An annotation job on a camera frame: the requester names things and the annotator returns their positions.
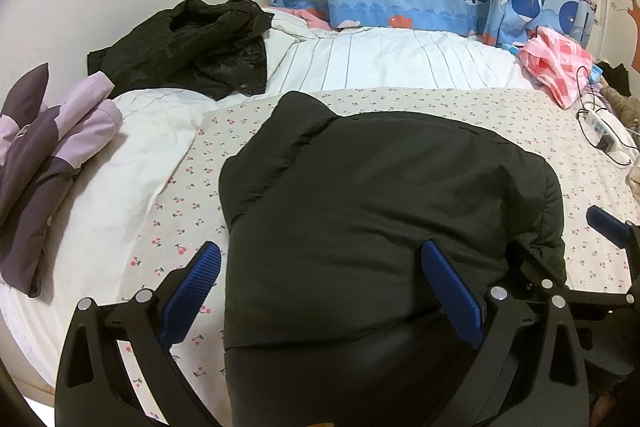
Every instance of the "blue gripper pad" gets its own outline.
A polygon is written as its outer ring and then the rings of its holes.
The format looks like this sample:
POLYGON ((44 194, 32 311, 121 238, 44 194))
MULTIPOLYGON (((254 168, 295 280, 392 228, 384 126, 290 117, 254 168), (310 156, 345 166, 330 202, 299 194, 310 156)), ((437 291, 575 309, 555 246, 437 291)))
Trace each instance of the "blue gripper pad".
POLYGON ((587 210, 588 225, 600 232, 618 248, 626 248, 631 240, 631 227, 611 216, 599 206, 590 206, 587 210))
POLYGON ((484 340, 482 312, 471 292, 433 241, 426 241, 420 253, 422 272, 447 314, 461 341, 478 349, 484 340))
POLYGON ((166 349, 181 343, 189 333, 204 299, 220 275, 220 267, 220 248, 211 243, 162 310, 159 340, 166 349))

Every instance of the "mattress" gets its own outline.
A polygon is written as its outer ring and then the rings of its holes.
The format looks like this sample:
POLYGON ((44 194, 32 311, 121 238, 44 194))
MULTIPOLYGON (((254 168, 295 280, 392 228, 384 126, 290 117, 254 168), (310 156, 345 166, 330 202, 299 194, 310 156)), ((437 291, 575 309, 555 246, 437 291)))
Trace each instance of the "mattress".
POLYGON ((215 102, 185 90, 155 89, 119 97, 121 131, 84 166, 54 218, 42 295, 29 299, 0 285, 7 327, 49 385, 55 385, 76 302, 87 295, 98 304, 116 299, 137 230, 196 136, 204 112, 289 90, 532 89, 529 74, 510 53, 446 32, 325 31, 276 10, 264 41, 268 83, 262 95, 233 94, 215 102))
MULTIPOLYGON (((561 110, 544 92, 379 87, 318 92, 314 96, 341 115, 408 110, 466 121, 545 157, 562 188, 569 286, 612 293, 628 289, 625 255, 586 223, 586 210, 592 204, 622 220, 638 222, 640 208, 625 184, 627 169, 588 145, 575 113, 561 110)), ((172 348, 172 355, 223 426, 231 425, 222 345, 228 233, 217 179, 226 158, 237 153, 257 131, 278 98, 246 102, 204 116, 188 153, 146 217, 118 292, 118 299, 129 299, 141 287, 155 288, 169 271, 186 265, 204 241, 220 246, 223 266, 217 284, 187 339, 172 348)), ((130 346, 124 345, 122 354, 145 411, 161 419, 130 346)))

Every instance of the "lavender and purple garment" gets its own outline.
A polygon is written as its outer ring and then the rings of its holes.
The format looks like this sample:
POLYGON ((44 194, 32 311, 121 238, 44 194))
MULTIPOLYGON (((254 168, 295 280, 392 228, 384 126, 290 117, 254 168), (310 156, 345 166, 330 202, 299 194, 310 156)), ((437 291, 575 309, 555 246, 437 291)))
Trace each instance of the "lavender and purple garment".
POLYGON ((43 103, 46 64, 12 88, 0 114, 0 273, 36 297, 48 222, 85 161, 117 133, 122 114, 106 100, 103 73, 81 81, 62 105, 43 103))

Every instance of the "black jacket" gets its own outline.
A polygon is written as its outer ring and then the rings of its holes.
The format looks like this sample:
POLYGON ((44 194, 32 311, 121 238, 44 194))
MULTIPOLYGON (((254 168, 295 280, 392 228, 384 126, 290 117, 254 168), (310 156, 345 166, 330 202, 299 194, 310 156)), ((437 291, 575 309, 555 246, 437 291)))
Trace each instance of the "black jacket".
POLYGON ((235 427, 426 425, 474 357, 420 270, 428 239, 487 287, 514 239, 565 277, 551 167, 459 121, 338 117, 290 92, 226 161, 220 198, 235 427))
POLYGON ((88 71, 111 79, 111 98, 155 87, 185 87, 215 100, 234 90, 261 94, 267 85, 262 34, 272 18, 251 0, 215 6, 186 0, 153 15, 112 47, 90 53, 88 71))

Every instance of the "pink plaid bag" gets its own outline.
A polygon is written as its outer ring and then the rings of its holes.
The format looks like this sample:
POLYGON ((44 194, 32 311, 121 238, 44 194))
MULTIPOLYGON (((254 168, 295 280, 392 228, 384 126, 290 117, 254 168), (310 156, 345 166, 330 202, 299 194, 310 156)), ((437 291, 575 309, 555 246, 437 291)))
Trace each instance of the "pink plaid bag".
POLYGON ((584 92, 593 67, 593 57, 580 44, 544 26, 536 29, 518 57, 563 109, 569 109, 584 92))

